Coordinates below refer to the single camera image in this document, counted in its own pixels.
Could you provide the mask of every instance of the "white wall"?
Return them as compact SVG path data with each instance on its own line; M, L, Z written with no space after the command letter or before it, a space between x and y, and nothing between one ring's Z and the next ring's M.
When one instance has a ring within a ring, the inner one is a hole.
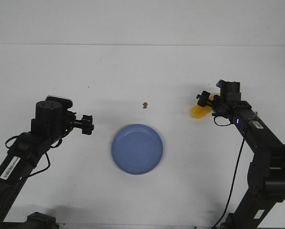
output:
M74 130L50 151L52 167L28 180L6 220L40 211L65 223L212 226L241 137L189 111L202 90L219 91L219 79L240 81L243 99L285 143L285 1L0 2L0 43L0 163L5 140L30 129L48 94L71 98L78 117L95 122L92 136ZM114 134L131 123L164 141L160 165L142 176L110 155ZM252 156L245 146L230 212ZM261 226L285 227L285 202Z

